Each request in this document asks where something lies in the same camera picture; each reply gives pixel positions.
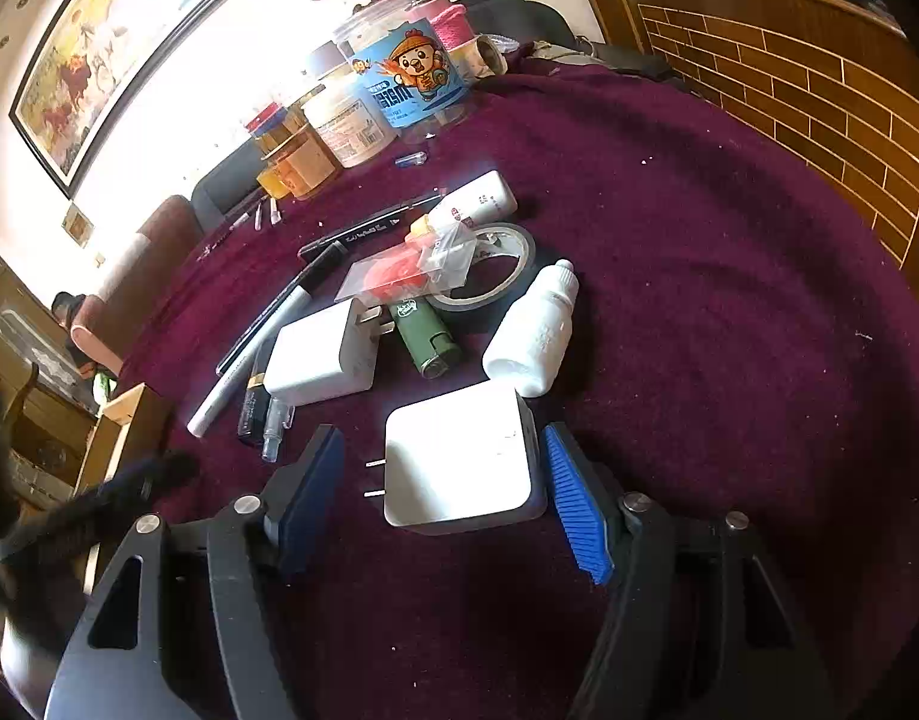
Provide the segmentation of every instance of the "framed painting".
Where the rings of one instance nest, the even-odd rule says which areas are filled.
[[[19,84],[10,119],[73,199],[131,98],[222,0],[64,0]]]
[[[95,227],[75,203],[69,203],[65,218],[62,220],[62,229],[67,231],[69,238],[72,238],[80,248],[86,248]]]

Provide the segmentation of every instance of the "white wall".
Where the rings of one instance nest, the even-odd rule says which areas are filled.
[[[9,121],[16,88],[62,0],[17,0],[0,9],[0,254],[46,304],[58,290],[89,292],[101,277],[94,257],[115,257],[119,242],[170,194],[196,181],[244,140],[240,117],[257,95],[298,79],[302,57],[328,39],[330,25],[309,0],[228,0],[155,71],[110,132],[75,202],[95,224],[86,250],[62,230],[68,202]],[[585,0],[542,0],[573,31],[600,38]],[[291,28],[283,13],[292,14]],[[196,124],[182,135],[169,123],[182,112]]]

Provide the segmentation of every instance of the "cartoon character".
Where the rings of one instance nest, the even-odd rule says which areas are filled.
[[[433,100],[439,87],[450,82],[450,65],[443,50],[419,29],[408,30],[405,40],[395,47],[389,59],[400,68],[396,83],[415,86],[423,100]]]

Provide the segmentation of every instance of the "white charger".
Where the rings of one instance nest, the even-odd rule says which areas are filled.
[[[546,510],[532,413],[502,381],[395,410],[385,454],[384,514],[394,527],[436,536]]]
[[[380,310],[350,298],[283,327],[262,382],[269,394],[304,406],[370,389]]]

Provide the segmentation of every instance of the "paper roll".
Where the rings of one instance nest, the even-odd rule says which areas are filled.
[[[450,51],[465,84],[472,84],[489,76],[503,76],[509,70],[502,52],[485,35],[466,41]]]

